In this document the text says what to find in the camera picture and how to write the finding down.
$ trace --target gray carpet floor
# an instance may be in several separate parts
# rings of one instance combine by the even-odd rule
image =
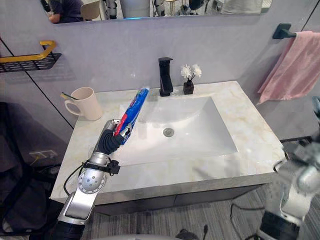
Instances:
[[[204,225],[208,225],[206,240],[238,240],[229,219],[232,202],[247,208],[263,207],[266,199],[264,185],[236,199],[164,208],[116,216],[94,213],[84,230],[82,240],[114,235],[155,234],[174,237],[185,228],[202,239]],[[234,208],[233,222],[241,239],[256,232],[263,211]],[[320,196],[317,195],[300,228],[300,240],[320,240]]]

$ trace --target wall socket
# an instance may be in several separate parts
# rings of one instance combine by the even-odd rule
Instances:
[[[53,150],[33,151],[29,152],[29,155],[34,159],[53,159],[58,156],[58,154]]]

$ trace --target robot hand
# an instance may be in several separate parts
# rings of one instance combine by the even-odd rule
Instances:
[[[129,123],[118,135],[114,135],[119,123],[120,120],[109,120],[105,124],[90,159],[83,165],[84,171],[78,177],[76,191],[68,196],[58,217],[53,239],[80,239],[95,206],[95,199],[107,181],[105,173],[110,176],[118,174],[119,162],[111,160],[109,154],[116,151],[132,131]]]

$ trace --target towel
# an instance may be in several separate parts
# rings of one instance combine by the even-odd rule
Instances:
[[[301,31],[288,39],[273,70],[259,89],[259,104],[306,96],[320,77],[320,33]]]

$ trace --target sink drain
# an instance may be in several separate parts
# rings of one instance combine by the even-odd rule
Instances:
[[[172,128],[170,128],[170,127],[165,128],[165,129],[163,130],[163,135],[165,135],[165,136],[168,137],[168,138],[172,137],[174,134],[175,134],[175,131],[174,131]]]

